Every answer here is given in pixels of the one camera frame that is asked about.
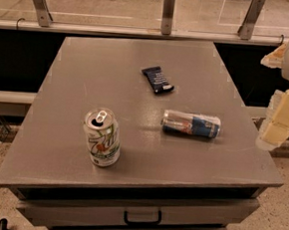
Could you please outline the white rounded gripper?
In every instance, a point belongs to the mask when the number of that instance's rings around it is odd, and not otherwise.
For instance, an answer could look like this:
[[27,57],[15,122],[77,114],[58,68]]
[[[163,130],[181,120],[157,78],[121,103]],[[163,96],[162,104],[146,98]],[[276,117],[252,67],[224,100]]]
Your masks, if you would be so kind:
[[[268,68],[280,69],[282,77],[289,81],[289,42],[283,43],[261,59]],[[289,89],[286,92],[276,90],[269,101],[265,120],[259,128],[255,140],[258,148],[274,150],[289,138]]]

